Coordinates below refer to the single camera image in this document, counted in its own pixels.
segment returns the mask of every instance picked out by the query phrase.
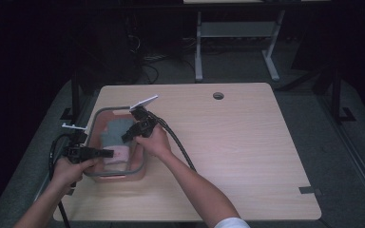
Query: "table top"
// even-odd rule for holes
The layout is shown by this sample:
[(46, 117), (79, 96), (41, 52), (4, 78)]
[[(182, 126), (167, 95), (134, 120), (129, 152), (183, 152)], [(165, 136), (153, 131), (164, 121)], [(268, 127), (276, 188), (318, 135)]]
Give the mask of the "table top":
[[(224, 95), (222, 100), (213, 97)], [(315, 195), (268, 84), (116, 85), (102, 88), (94, 113), (134, 105), (147, 109), (179, 137), (198, 172), (233, 202), (245, 220), (319, 219)], [(170, 138), (173, 152), (184, 161)], [(168, 169), (148, 156), (142, 180), (78, 182), (63, 204), (70, 220), (201, 220)], [(62, 219), (58, 210), (55, 219)]]

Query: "white sleeve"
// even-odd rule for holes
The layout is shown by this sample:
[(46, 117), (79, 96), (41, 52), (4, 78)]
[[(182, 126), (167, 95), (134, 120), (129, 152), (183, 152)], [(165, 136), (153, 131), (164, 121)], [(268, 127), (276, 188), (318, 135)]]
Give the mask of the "white sleeve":
[(226, 218), (220, 221), (215, 228), (250, 228), (241, 218)]

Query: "white metal frame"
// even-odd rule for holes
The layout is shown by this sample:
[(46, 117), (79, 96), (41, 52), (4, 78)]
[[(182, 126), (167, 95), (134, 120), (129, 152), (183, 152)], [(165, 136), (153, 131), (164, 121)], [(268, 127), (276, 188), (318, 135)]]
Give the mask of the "white metal frame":
[(268, 49), (262, 51), (262, 57), (272, 80), (278, 81), (279, 75), (272, 61), (272, 52), (277, 42), (285, 10), (279, 12), (277, 21), (273, 22), (203, 22), (198, 12), (197, 51), (195, 53), (195, 81), (203, 80), (201, 38), (202, 37), (271, 37)]

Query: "person's left hand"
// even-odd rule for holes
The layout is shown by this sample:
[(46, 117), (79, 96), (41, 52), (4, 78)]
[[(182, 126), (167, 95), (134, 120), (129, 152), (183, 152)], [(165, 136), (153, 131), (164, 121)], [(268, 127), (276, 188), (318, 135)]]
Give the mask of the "person's left hand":
[(73, 164), (68, 158), (61, 158), (56, 162), (51, 183), (67, 192), (74, 182), (82, 180), (83, 171), (98, 161), (99, 159), (92, 159)]

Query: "person's right hand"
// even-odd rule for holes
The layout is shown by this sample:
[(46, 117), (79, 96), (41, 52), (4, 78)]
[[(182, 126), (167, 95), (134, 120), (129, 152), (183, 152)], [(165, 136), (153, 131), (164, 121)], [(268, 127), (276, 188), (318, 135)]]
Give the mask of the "person's right hand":
[(149, 138), (137, 136), (135, 137), (135, 141), (136, 143), (141, 144), (147, 153), (158, 157), (160, 160), (162, 160), (164, 156), (172, 153), (167, 133), (159, 124), (153, 128)]

